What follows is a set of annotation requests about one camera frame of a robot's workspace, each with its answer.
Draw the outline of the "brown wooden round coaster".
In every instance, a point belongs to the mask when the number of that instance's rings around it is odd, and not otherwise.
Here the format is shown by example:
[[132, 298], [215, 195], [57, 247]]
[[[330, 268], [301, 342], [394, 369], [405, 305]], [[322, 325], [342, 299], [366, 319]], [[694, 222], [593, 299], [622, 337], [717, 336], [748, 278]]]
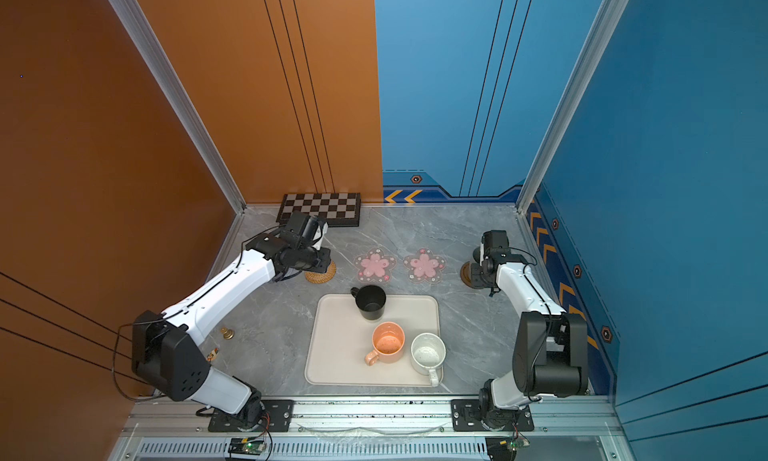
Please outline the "brown wooden round coaster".
[[472, 263], [468, 261], [468, 262], [465, 262], [460, 269], [460, 278], [462, 282], [468, 287], [473, 286], [473, 282], [471, 278], [471, 266], [472, 266]]

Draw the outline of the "tan rattan round coaster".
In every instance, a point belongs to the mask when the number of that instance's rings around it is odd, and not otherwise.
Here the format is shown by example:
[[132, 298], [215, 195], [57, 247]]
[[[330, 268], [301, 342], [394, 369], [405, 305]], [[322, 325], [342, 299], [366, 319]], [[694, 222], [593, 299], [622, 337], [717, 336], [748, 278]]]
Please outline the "tan rattan round coaster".
[[305, 271], [305, 279], [312, 284], [324, 284], [334, 278], [337, 272], [337, 266], [331, 261], [324, 273]]

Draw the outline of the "pink flower coaster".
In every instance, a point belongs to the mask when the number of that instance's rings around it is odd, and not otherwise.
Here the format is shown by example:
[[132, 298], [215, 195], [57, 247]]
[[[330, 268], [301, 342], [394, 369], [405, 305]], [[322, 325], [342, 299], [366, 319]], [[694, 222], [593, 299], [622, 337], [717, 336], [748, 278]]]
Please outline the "pink flower coaster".
[[442, 278], [446, 261], [432, 250], [421, 248], [415, 254], [406, 256], [403, 264], [411, 282], [437, 283]]
[[382, 248], [374, 248], [355, 258], [357, 279], [367, 283], [386, 283], [392, 279], [397, 258]]

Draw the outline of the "black mug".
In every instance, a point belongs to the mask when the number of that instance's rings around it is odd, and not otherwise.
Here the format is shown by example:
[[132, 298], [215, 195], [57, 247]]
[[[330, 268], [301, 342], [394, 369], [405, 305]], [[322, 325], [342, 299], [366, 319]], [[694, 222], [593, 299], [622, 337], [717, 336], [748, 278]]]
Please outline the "black mug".
[[353, 287], [350, 289], [350, 294], [364, 319], [376, 321], [383, 316], [387, 296], [380, 286]]

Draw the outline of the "white mug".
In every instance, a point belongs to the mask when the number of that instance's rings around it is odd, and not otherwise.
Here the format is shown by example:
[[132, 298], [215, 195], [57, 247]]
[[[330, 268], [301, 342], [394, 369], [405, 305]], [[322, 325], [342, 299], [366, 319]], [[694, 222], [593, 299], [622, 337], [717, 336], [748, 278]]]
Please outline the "white mug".
[[447, 354], [443, 340], [436, 334], [424, 332], [417, 335], [410, 346], [411, 364], [415, 371], [429, 379], [432, 387], [440, 384], [439, 369]]

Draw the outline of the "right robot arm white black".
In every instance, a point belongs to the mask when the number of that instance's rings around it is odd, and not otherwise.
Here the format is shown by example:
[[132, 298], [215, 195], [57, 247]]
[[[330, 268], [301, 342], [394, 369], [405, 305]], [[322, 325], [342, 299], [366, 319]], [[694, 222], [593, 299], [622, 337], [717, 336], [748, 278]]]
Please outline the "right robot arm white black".
[[504, 294], [519, 316], [512, 369], [479, 391], [479, 419], [490, 430], [512, 430], [545, 398], [584, 395], [589, 385], [588, 327], [543, 288], [520, 256], [468, 261], [460, 271], [473, 289]]

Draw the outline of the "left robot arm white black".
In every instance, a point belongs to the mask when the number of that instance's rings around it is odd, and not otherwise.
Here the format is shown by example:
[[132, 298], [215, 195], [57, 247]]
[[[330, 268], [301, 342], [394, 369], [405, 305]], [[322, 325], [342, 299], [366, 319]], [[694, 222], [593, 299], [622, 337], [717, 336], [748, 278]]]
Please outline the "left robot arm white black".
[[257, 388], [211, 366], [200, 345], [235, 307], [264, 284], [288, 273], [324, 273], [327, 230], [300, 234], [287, 227], [243, 243], [222, 272], [161, 313], [146, 311], [131, 324], [134, 374], [174, 401], [195, 401], [227, 415], [245, 429], [257, 426], [265, 408]]

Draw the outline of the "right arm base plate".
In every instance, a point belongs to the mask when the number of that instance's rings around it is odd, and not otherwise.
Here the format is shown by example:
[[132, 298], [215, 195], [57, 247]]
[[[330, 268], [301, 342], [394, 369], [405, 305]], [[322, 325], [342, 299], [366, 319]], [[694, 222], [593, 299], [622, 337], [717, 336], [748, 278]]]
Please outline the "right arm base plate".
[[519, 431], [532, 432], [535, 429], [533, 416], [528, 406], [522, 410], [504, 410], [490, 407], [483, 411], [477, 398], [459, 398], [450, 402], [453, 430], [472, 431]]

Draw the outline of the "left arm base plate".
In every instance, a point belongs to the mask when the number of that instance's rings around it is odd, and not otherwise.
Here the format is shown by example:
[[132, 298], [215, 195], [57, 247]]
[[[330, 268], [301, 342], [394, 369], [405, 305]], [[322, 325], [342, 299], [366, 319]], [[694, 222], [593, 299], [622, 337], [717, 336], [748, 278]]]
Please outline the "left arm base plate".
[[259, 405], [259, 415], [248, 421], [245, 416], [230, 415], [215, 409], [207, 430], [213, 433], [285, 433], [289, 430], [295, 402], [291, 399], [267, 399]]

